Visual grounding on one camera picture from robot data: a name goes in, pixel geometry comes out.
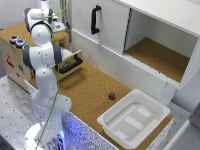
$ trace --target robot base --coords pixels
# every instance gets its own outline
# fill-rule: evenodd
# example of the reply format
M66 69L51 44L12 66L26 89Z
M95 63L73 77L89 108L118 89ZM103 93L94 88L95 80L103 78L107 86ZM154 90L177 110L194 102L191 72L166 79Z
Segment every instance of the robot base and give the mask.
M37 136L37 133L40 131L40 129L41 129L41 123L37 123L26 132L25 138L24 138L24 149L25 150L36 150L38 141L35 141L35 137ZM65 147L68 147L68 145L70 143L70 138L64 136L63 139L64 139ZM57 148L55 147L55 145L52 142L49 142L44 145L39 144L39 146L37 147L37 150L57 150Z

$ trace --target white wall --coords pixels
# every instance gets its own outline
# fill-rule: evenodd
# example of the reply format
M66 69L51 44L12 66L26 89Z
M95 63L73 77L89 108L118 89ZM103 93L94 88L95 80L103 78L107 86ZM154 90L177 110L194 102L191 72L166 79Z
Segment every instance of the white wall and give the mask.
M55 13L59 13L60 1L50 0L50 7ZM37 8L37 0L0 0L0 29L23 22L23 11L26 8Z
M173 102L182 108L192 112L200 101L200 71L190 80L186 86L178 90Z

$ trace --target black door handle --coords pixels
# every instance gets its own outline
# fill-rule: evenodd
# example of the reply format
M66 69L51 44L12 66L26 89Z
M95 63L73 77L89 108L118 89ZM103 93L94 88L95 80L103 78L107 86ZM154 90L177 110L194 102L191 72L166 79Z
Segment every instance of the black door handle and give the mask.
M96 5L96 8L92 10L92 21L91 21L91 31L92 34L98 33L100 30L96 28L96 12L101 10L101 7Z
M68 66L68 67L64 67L64 68L62 68L62 69L59 68L59 73L60 73L60 74L65 74L65 73L67 73L68 71L70 71L70 70L74 69L75 67L77 67L78 65L82 64L82 62L83 62L83 60L82 60L81 58L79 58L79 57L77 56L77 54L74 55L74 59L76 60L75 63L71 64L71 65ZM55 70L58 72L58 65L55 66Z

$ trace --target cabinet shelf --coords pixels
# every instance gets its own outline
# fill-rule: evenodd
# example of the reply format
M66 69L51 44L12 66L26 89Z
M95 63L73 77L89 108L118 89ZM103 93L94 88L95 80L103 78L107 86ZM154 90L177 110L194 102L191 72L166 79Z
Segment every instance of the cabinet shelf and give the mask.
M178 82L190 60L149 38L144 38L125 53Z

